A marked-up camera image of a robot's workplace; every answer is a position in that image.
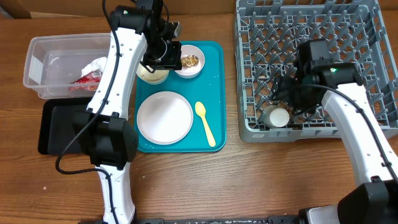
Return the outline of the pink bowl with nuts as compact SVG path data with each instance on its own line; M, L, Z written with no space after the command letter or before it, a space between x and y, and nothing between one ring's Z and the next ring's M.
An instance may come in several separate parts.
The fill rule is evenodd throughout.
M175 72L182 78L196 77L204 67L204 53L194 45L183 45L181 51L182 69Z

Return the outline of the white paper cup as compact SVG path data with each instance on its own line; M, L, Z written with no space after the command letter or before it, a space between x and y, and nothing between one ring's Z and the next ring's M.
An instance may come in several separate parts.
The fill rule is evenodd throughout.
M270 128L282 128L286 126L290 120L289 112L286 109L276 105L270 105L265 110L265 118L263 123Z

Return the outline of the white napkin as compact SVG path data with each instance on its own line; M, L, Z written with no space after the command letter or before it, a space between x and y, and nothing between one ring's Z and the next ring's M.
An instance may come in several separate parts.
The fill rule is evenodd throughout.
M107 57L100 57L97 59L94 59L91 63L86 65L82 70L81 70L81 77L84 77L85 75L89 74L90 72L100 70L101 72L104 71L104 68L106 66L107 62Z

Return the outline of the yellow plastic spoon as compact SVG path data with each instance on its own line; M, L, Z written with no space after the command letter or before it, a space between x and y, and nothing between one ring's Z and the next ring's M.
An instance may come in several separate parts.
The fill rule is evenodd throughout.
M203 127L204 127L204 130L205 130L205 134L206 134L206 138L207 138L209 146L210 147L215 147L216 146L216 141L215 141L213 133L211 132L211 129L210 129L209 125L208 125L208 122L206 120L206 109L205 109L205 106L204 106L204 104L202 102L197 101L195 103L195 112L202 120Z

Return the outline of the red ketchup packet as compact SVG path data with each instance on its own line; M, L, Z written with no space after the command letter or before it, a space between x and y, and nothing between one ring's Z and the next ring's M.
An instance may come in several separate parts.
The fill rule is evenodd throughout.
M95 91L101 81L102 77L101 70L95 70L86 75L79 78L77 81L73 82L69 91L75 90L86 90L86 91Z

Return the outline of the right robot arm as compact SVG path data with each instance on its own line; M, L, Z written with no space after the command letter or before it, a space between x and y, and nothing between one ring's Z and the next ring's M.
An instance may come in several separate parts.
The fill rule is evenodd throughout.
M294 77L277 77L271 99L296 110L323 106L351 160L357 187L336 205L301 209L296 223L397 223L397 155L371 111L353 63L335 63L324 39L298 46Z

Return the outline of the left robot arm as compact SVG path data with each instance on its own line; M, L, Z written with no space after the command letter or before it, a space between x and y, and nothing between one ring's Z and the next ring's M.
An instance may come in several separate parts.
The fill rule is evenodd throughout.
M128 122L129 100L139 66L152 72L181 70L180 23L162 17L162 0L136 1L106 13L111 28L106 65L84 112L73 115L72 143L89 156L101 182L104 215L100 223L133 223L129 169L139 137Z

